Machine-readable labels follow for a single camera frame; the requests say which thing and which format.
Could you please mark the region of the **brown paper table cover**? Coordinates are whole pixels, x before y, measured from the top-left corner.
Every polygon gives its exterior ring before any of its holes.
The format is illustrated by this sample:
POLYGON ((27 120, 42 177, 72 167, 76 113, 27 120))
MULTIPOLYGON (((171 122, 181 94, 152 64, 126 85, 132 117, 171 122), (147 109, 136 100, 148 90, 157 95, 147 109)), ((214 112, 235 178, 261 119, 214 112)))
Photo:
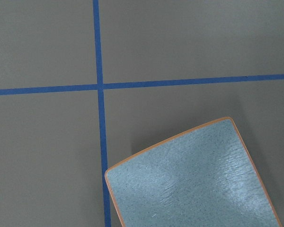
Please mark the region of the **brown paper table cover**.
POLYGON ((0 227, 118 227, 102 170, 225 116, 284 226, 284 0, 0 0, 0 227))

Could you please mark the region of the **grey square plate orange rim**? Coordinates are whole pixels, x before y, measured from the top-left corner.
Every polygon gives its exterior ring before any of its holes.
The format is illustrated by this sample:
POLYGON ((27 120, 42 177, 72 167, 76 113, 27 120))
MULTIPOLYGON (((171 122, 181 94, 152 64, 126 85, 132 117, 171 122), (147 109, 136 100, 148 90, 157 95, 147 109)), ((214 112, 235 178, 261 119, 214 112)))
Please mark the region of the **grey square plate orange rim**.
POLYGON ((124 227, 281 226, 230 117, 128 157, 105 180, 124 227))

